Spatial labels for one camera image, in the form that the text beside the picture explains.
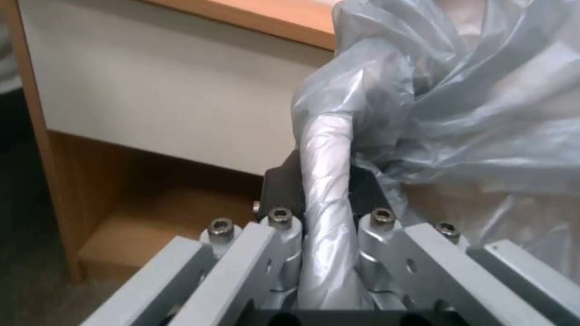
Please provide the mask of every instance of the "translucent plastic wrap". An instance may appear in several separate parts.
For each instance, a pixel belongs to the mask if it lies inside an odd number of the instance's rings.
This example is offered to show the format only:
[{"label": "translucent plastic wrap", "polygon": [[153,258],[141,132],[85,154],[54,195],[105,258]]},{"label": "translucent plastic wrap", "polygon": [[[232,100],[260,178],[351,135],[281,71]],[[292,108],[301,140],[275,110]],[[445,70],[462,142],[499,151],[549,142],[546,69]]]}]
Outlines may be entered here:
[{"label": "translucent plastic wrap", "polygon": [[[306,219],[319,226],[305,243],[301,307],[368,307],[349,279],[354,235],[334,230],[347,193],[329,194],[348,169],[328,163],[349,159],[376,172],[402,223],[417,212],[474,244],[508,238],[580,282],[579,10],[573,0],[335,6],[335,58],[292,106]],[[320,118],[350,121],[352,134]],[[317,144],[341,155],[314,154]]]}]

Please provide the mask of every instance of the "hex socket screw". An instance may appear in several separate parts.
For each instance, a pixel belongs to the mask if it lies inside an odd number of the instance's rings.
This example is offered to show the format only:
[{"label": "hex socket screw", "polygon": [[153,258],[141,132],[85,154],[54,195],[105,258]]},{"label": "hex socket screw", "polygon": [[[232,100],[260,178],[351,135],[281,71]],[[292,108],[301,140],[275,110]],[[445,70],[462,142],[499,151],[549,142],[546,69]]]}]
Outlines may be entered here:
[{"label": "hex socket screw", "polygon": [[439,222],[435,224],[435,229],[441,233],[445,238],[451,240],[451,242],[457,243],[461,233],[459,230],[451,223]]},{"label": "hex socket screw", "polygon": [[286,207],[274,207],[268,212],[268,225],[279,231],[292,227],[292,212]]},{"label": "hex socket screw", "polygon": [[234,223],[228,218],[218,218],[209,223],[208,235],[211,242],[226,244],[234,238]]},{"label": "hex socket screw", "polygon": [[257,216],[259,211],[260,211],[260,202],[256,200],[252,204],[252,213]]},{"label": "hex socket screw", "polygon": [[371,212],[371,226],[377,229],[388,231],[393,228],[395,214],[388,208],[379,207]]}]

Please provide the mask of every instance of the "metal frame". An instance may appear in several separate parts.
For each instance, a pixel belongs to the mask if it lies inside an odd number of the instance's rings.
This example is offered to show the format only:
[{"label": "metal frame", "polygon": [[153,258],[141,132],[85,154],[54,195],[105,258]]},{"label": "metal frame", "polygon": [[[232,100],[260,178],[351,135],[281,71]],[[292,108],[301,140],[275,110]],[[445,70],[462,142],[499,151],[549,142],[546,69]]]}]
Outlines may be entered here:
[{"label": "metal frame", "polygon": [[285,260],[282,252],[276,230],[249,223],[169,325],[234,325],[248,305],[266,299]]},{"label": "metal frame", "polygon": [[373,252],[419,307],[452,306],[471,325],[552,323],[427,223],[373,238]]},{"label": "metal frame", "polygon": [[509,240],[467,251],[557,325],[580,325],[580,288]]},{"label": "metal frame", "polygon": [[187,300],[214,264],[210,247],[175,237],[82,325],[157,326]]}]

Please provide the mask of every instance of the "gray floor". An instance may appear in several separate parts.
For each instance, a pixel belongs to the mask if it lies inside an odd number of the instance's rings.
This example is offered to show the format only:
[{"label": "gray floor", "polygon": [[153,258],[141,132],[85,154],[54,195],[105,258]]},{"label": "gray floor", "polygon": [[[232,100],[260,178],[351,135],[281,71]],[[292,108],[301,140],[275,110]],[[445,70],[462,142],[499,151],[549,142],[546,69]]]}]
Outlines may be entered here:
[{"label": "gray floor", "polygon": [[119,284],[72,285],[32,141],[0,154],[0,324],[78,325]]}]

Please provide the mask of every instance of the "wooden desk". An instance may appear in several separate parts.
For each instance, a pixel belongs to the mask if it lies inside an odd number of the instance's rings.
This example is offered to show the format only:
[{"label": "wooden desk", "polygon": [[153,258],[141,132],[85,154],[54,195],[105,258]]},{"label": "wooden desk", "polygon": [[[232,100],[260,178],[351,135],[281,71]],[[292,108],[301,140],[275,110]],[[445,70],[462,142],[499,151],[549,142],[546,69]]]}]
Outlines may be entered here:
[{"label": "wooden desk", "polygon": [[[0,2],[74,281],[126,279],[175,235],[196,238],[220,216],[252,220],[260,173],[291,149],[279,142],[292,147],[291,94],[332,57],[321,49],[332,48],[330,8],[314,2],[148,2],[182,12],[138,1]],[[201,101],[215,107],[159,108],[157,92],[179,104],[215,92]],[[246,125],[235,123],[238,105],[253,112]]]},{"label": "wooden desk", "polygon": [[314,0],[143,0],[334,50],[332,8]]}]

